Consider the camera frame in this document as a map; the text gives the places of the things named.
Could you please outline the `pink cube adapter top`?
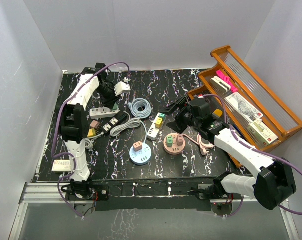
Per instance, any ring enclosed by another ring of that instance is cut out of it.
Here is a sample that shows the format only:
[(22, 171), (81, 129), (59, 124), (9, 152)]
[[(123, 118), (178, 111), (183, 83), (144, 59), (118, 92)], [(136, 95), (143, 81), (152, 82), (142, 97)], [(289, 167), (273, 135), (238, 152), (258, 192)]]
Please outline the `pink cube adapter top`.
[(135, 152), (137, 152), (137, 151), (139, 151), (139, 150), (142, 149), (143, 144), (142, 144), (142, 142), (137, 141), (137, 142), (133, 143), (132, 147), (133, 147), (133, 150), (134, 150)]

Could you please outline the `pink round power strip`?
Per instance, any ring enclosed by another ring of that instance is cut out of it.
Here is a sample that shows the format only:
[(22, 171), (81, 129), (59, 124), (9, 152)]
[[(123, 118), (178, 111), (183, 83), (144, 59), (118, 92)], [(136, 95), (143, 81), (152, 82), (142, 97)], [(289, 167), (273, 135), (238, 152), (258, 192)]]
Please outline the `pink round power strip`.
[(168, 134), (168, 135), (172, 135), (172, 137), (173, 137), (173, 145), (172, 145), (172, 147), (167, 147), (166, 146), (166, 137), (164, 138), (164, 141), (163, 141), (163, 147), (164, 147), (164, 150), (168, 153), (168, 154), (170, 154), (170, 155), (172, 155), (172, 156), (175, 156), (175, 155), (179, 155), (179, 154), (181, 154), (182, 152), (183, 152), (183, 150), (184, 150), (184, 148), (185, 148), (185, 144), (184, 145), (181, 145), (181, 146), (178, 146), (177, 144), (176, 144), (176, 137), (177, 137), (177, 135), (179, 135), (179, 134), (175, 134), (175, 133), (170, 133), (170, 134)]

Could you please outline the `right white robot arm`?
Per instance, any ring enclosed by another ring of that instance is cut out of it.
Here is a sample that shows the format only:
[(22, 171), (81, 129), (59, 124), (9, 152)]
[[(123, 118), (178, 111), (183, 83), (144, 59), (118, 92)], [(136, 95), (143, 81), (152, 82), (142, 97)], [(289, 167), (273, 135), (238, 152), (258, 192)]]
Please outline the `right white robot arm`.
[(226, 198), (239, 194), (255, 198), (264, 208), (273, 210), (296, 192), (295, 180), (289, 162), (259, 152), (236, 134), (222, 119), (223, 114), (210, 110), (202, 98), (188, 101), (185, 97), (159, 112), (171, 115), (177, 111), (173, 122), (167, 126), (177, 133), (193, 127), (200, 136), (215, 147), (225, 151), (251, 173), (251, 177), (225, 172), (200, 193), (209, 199)]

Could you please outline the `blue round power strip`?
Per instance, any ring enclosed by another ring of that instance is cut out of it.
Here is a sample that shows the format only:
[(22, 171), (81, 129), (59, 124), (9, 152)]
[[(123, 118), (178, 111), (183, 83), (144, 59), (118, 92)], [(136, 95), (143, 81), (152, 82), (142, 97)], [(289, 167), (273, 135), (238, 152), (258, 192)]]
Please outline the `blue round power strip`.
[(129, 150), (129, 157), (132, 163), (138, 166), (145, 165), (149, 162), (152, 155), (150, 147), (146, 143), (142, 143), (142, 148), (135, 151), (131, 146)]

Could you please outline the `yellow cube adapter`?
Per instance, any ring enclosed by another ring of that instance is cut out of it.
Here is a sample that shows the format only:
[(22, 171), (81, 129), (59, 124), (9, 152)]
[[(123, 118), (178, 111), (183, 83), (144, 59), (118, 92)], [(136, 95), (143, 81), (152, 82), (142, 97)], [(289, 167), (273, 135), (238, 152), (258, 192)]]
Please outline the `yellow cube adapter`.
[(162, 124), (163, 124), (163, 119), (160, 118), (160, 117), (158, 117), (158, 118), (156, 119), (155, 123), (154, 123), (155, 127), (156, 127), (157, 129), (160, 129), (161, 126), (162, 126)]

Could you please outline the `pink small adapter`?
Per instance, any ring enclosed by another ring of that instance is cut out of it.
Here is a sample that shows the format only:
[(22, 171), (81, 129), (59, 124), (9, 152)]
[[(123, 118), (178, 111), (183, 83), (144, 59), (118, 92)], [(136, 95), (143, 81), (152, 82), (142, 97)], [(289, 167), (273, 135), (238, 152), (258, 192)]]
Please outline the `pink small adapter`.
[(182, 146), (182, 145), (185, 144), (185, 141), (184, 141), (184, 138), (183, 138), (182, 135), (179, 135), (179, 134), (177, 135), (177, 137), (176, 137), (176, 144), (178, 146)]

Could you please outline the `white slanted power strip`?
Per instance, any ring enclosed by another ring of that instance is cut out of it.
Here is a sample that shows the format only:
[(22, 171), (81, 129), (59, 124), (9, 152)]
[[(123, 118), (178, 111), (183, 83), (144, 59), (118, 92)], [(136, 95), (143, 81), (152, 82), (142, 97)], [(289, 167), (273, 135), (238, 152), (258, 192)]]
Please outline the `white slanted power strip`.
[(161, 129), (162, 129), (164, 123), (165, 123), (165, 120), (166, 120), (166, 118), (165, 118), (165, 119), (163, 120), (163, 124), (162, 124), (161, 128), (160, 128), (160, 129), (157, 129), (157, 128), (155, 127), (154, 123), (155, 123), (156, 119), (158, 118), (158, 115), (159, 115), (159, 113), (156, 115), (154, 121), (152, 122), (152, 124), (151, 124), (151, 126), (150, 126), (150, 128), (149, 128), (149, 130), (148, 130), (148, 132), (147, 132), (147, 139), (152, 140), (152, 141), (154, 141), (154, 140), (157, 139), (158, 134), (159, 134), (159, 132), (161, 131)]

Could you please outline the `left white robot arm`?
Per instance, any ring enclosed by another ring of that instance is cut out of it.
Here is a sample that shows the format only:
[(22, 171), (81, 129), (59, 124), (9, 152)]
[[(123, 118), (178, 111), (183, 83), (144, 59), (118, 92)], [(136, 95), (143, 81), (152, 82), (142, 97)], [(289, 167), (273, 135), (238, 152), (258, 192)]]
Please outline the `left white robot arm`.
[(89, 133), (86, 106), (95, 92), (99, 94), (102, 106), (108, 110), (112, 110), (120, 98), (115, 85), (107, 79), (108, 69), (104, 63), (84, 68), (78, 84), (62, 103), (57, 116), (55, 135), (62, 137), (67, 149), (64, 155), (70, 161), (70, 183), (62, 191), (79, 195), (84, 200), (94, 193), (86, 160), (85, 139)]

